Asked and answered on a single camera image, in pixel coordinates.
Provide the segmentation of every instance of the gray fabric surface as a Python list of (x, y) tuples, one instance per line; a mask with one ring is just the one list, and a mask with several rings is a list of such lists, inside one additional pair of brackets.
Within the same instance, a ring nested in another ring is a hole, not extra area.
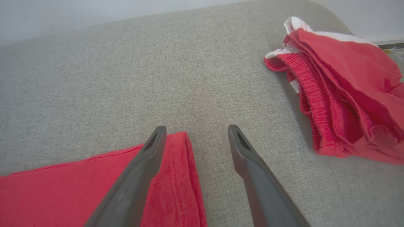
[(191, 139), (210, 227), (252, 226), (227, 127), (237, 124), (313, 227), (404, 225), (404, 167), (312, 150), (284, 74), (265, 67), (284, 21), (349, 33), (304, 0), (139, 17), (0, 48), (0, 174), (145, 142)]

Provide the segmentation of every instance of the fabric fold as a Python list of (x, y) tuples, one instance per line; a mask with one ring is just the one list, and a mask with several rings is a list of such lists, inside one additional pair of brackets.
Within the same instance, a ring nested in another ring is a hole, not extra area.
[(297, 17), (284, 26), (284, 49), (264, 61), (271, 70), (287, 71), (300, 110), (310, 119), (315, 151), (404, 164), (404, 86), (398, 66), (364, 39), (314, 32)]
[[(142, 146), (0, 177), (0, 225), (83, 226)], [(167, 136), (141, 226), (207, 226), (192, 145), (185, 132)]]

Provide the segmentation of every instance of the red garment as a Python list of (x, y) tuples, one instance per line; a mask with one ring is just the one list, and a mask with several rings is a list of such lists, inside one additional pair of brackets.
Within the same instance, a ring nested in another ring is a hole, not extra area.
[[(0, 177), (0, 226), (80, 227), (142, 145)], [(167, 136), (142, 227), (206, 227), (198, 173), (186, 132)]]
[(404, 164), (404, 83), (395, 62), (361, 38), (313, 32), (297, 17), (285, 27), (284, 49), (264, 61), (287, 71), (315, 151)]

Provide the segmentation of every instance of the red fabric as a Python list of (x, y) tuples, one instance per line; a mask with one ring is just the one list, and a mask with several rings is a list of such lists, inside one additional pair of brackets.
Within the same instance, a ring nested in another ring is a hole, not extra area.
[(318, 154), (404, 164), (404, 84), (378, 47), (342, 42), (302, 28), (284, 40), (300, 53), (265, 59), (298, 81)]
[[(141, 148), (0, 177), (0, 226), (83, 226)], [(192, 146), (185, 132), (167, 136), (141, 226), (207, 226)]]

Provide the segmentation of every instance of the gray sofa cushion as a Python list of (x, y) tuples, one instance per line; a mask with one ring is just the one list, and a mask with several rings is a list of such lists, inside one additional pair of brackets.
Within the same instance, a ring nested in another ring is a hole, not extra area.
[(0, 48), (0, 174), (144, 143), (192, 141), (211, 227), (252, 226), (227, 127), (237, 124), (314, 227), (399, 226), (404, 167), (316, 155), (284, 74), (265, 67), (283, 22), (349, 33), (305, 0), (138, 17)]

